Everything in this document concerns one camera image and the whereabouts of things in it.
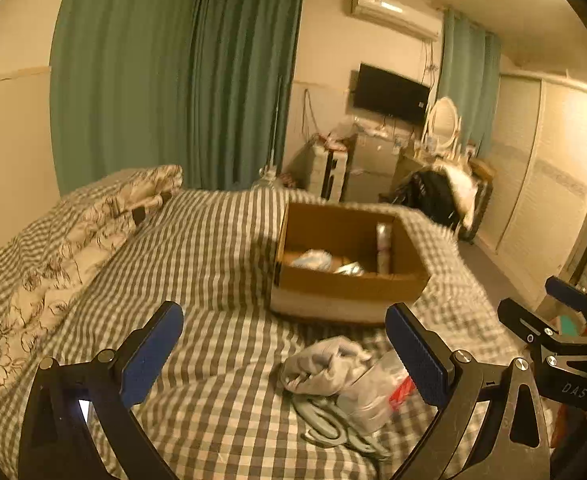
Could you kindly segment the clear floss pick jar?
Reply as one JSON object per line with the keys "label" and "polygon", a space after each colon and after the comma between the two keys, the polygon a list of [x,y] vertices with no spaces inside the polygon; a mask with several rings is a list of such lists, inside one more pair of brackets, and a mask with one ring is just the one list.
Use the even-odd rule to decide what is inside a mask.
{"label": "clear floss pick jar", "polygon": [[403,362],[391,350],[342,390],[336,404],[361,436],[370,436],[389,422],[415,388]]}

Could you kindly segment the white sock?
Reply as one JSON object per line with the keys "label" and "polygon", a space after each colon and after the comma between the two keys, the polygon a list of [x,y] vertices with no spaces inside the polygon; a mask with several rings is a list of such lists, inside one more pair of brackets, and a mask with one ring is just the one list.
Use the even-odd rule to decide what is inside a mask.
{"label": "white sock", "polygon": [[280,366],[279,380],[294,394],[335,396],[373,364],[371,352],[347,337],[336,336],[317,341],[290,356]]}

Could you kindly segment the blue white tissue pack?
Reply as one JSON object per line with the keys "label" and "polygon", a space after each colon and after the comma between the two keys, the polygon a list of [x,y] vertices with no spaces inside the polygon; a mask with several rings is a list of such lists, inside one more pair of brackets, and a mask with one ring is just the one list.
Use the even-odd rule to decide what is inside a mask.
{"label": "blue white tissue pack", "polygon": [[290,266],[318,272],[329,272],[333,267],[333,256],[322,249],[310,249],[295,257]]}

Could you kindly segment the lit smartphone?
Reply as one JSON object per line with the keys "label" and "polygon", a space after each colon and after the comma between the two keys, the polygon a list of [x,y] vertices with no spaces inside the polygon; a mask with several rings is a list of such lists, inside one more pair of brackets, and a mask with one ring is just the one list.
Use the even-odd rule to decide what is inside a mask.
{"label": "lit smartphone", "polygon": [[92,402],[84,399],[78,399],[77,404],[80,407],[80,414],[82,414],[85,424],[88,425],[92,417]]}

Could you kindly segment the white louvred wardrobe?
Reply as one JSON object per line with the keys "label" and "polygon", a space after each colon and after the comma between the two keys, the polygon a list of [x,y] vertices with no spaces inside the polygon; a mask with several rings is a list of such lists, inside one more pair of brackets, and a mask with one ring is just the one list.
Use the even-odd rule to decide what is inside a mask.
{"label": "white louvred wardrobe", "polygon": [[503,73],[485,159],[495,177],[479,243],[535,307],[587,216],[587,84]]}

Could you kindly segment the white garment on chair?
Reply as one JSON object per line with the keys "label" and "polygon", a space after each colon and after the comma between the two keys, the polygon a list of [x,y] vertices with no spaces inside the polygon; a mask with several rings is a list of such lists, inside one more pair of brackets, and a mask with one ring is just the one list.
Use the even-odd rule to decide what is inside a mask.
{"label": "white garment on chair", "polygon": [[458,214],[461,216],[461,223],[466,230],[472,228],[473,216],[476,209],[476,197],[478,187],[470,174],[461,167],[449,164],[445,160],[438,160],[433,168],[442,172],[449,180],[450,189],[453,195]]}

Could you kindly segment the white scissors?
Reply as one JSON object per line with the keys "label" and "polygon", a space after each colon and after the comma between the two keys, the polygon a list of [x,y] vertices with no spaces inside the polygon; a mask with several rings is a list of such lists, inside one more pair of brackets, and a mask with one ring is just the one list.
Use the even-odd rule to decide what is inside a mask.
{"label": "white scissors", "polygon": [[307,425],[307,429],[300,434],[305,442],[320,448],[345,446],[382,462],[391,457],[391,452],[375,437],[359,434],[335,401],[322,396],[295,393],[291,396],[291,403],[295,413]]}

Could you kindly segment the white oval vanity mirror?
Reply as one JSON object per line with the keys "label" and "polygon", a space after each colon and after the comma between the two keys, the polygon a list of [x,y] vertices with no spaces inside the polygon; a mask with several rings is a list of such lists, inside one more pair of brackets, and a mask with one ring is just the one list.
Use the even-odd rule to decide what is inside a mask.
{"label": "white oval vanity mirror", "polygon": [[451,157],[459,144],[461,115],[448,96],[437,99],[426,117],[421,146],[428,155]]}

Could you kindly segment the open cardboard box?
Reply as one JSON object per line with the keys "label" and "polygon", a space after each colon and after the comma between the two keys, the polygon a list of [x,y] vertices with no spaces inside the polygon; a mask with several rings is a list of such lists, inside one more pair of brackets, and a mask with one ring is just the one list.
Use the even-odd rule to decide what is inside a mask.
{"label": "open cardboard box", "polygon": [[398,214],[291,203],[269,307],[296,320],[380,326],[391,304],[416,301],[429,280]]}

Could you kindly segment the grey mini fridge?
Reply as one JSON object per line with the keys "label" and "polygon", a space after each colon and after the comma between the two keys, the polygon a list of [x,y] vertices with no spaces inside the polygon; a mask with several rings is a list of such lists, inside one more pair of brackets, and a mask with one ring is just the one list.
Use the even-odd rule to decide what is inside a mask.
{"label": "grey mini fridge", "polygon": [[397,151],[390,139],[355,133],[346,141],[347,173],[342,197],[345,203],[378,203],[379,195],[390,191]]}

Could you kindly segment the green curtain by wardrobe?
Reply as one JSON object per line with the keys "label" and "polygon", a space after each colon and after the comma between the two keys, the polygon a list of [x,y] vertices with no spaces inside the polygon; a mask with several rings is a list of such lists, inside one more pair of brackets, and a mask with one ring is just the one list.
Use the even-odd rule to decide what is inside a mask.
{"label": "green curtain by wardrobe", "polygon": [[489,154],[499,96],[502,43],[494,32],[451,8],[443,15],[438,98],[450,98],[461,118],[461,146]]}

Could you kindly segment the white suitcase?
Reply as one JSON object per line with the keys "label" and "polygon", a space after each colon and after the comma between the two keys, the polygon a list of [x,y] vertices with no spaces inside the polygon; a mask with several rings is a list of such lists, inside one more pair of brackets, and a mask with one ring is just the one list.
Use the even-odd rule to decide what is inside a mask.
{"label": "white suitcase", "polygon": [[314,144],[307,157],[307,192],[328,202],[338,203],[347,174],[348,157],[346,151],[328,150],[324,145]]}

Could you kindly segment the white air conditioner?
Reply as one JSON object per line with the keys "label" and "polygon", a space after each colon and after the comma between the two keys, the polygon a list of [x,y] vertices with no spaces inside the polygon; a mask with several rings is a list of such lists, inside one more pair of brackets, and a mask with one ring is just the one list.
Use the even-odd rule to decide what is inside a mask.
{"label": "white air conditioner", "polygon": [[393,0],[352,0],[351,14],[374,21],[425,41],[437,41],[442,32],[435,16]]}

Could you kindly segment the large green curtain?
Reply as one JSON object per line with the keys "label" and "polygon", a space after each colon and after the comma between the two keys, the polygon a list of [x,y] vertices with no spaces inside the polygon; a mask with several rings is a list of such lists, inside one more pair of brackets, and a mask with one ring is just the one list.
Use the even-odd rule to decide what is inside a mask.
{"label": "large green curtain", "polygon": [[190,188],[280,165],[303,0],[62,0],[50,125],[62,193],[175,164]]}

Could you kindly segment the black wall television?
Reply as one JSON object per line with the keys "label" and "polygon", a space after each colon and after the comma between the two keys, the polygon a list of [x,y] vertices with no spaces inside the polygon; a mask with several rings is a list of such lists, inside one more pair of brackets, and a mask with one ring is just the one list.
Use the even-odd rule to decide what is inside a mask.
{"label": "black wall television", "polygon": [[362,63],[353,91],[353,106],[421,127],[426,120],[430,88],[419,82]]}

